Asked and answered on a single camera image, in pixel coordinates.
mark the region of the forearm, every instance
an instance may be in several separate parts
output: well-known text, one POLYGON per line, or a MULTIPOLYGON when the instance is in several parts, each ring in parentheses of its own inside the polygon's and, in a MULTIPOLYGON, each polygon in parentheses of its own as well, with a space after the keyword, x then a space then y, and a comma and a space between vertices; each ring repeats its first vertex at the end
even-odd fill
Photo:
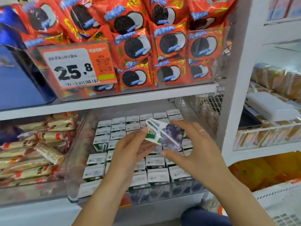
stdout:
POLYGON ((120 185, 104 179, 72 226, 111 226, 125 193, 120 185))
POLYGON ((225 209, 233 226, 275 226, 251 191, 232 174, 222 178, 221 182, 212 192, 225 209))

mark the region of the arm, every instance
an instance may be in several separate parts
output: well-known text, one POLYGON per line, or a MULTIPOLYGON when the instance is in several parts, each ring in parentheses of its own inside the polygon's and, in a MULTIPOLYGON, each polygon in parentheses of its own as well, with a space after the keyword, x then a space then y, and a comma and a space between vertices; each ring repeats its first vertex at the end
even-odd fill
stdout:
POLYGON ((147 132, 144 127, 118 141, 106 176, 72 226, 113 224, 121 199, 132 182, 136 163, 156 148, 153 143, 142 144, 147 132))
POLYGON ((218 146, 198 123, 172 121, 184 129, 193 143, 184 157, 171 150, 161 155, 173 161, 202 183, 220 201, 233 226, 275 226, 251 191, 229 171, 218 146))

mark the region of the person's right hand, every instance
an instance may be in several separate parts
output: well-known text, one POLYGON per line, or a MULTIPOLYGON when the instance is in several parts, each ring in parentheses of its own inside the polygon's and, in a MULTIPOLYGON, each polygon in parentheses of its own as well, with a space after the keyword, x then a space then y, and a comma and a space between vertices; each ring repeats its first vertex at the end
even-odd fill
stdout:
POLYGON ((162 151, 160 155, 176 163, 209 190, 220 186, 222 181, 232 176, 218 146, 201 125, 175 120, 171 123, 186 131, 193 143, 193 150, 189 156, 171 150, 162 151))

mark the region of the finger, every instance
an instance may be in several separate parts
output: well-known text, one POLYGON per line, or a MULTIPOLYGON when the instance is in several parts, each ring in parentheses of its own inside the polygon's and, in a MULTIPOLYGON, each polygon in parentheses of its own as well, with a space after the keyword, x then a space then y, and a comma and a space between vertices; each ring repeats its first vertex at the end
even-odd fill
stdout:
POLYGON ((198 141, 198 139, 200 138, 197 130, 191 125, 191 123, 186 121, 176 121, 176 120, 172 120, 171 123, 173 125, 179 126, 181 129, 184 129, 186 131, 187 136, 192 141, 198 141))
POLYGON ((164 156, 168 160, 174 162, 179 167, 181 167, 183 170, 186 171, 186 169, 189 168, 189 160, 187 157, 180 155, 177 152, 173 152, 172 150, 164 150, 160 152, 161 156, 164 156))
POLYGON ((150 153, 152 153, 156 149, 156 146, 151 146, 146 148, 144 151, 141 151, 137 154, 137 161, 139 162, 144 157, 148 156, 150 153))
POLYGON ((125 137, 121 138, 117 144, 116 144, 116 149, 122 149, 124 147, 126 147, 132 140, 133 138, 137 135, 139 131, 135 131, 135 132, 132 132, 128 135, 126 135, 125 137))
POLYGON ((155 144, 155 143, 152 143, 152 142, 143 143, 143 144, 140 145, 139 151, 142 151, 142 150, 144 150, 144 149, 146 149, 146 148, 149 148, 149 147, 155 146, 155 145, 156 145, 156 144, 155 144))
POLYGON ((206 132, 206 130, 197 122, 192 122, 191 125, 198 131, 199 135, 208 138, 210 135, 206 132))
POLYGON ((130 150, 134 150, 136 152, 139 151, 139 147, 142 144, 143 140, 148 133, 148 128, 143 127, 140 131, 137 132, 136 136, 132 139, 132 141, 127 146, 130 150))

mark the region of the white vertical post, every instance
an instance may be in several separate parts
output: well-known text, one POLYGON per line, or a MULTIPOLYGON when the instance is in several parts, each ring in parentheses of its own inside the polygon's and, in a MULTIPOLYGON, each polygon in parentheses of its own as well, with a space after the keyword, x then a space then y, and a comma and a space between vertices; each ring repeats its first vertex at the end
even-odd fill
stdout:
POLYGON ((225 93, 219 118, 217 144, 229 166, 246 92, 261 50, 261 34, 270 0, 239 0, 225 93))

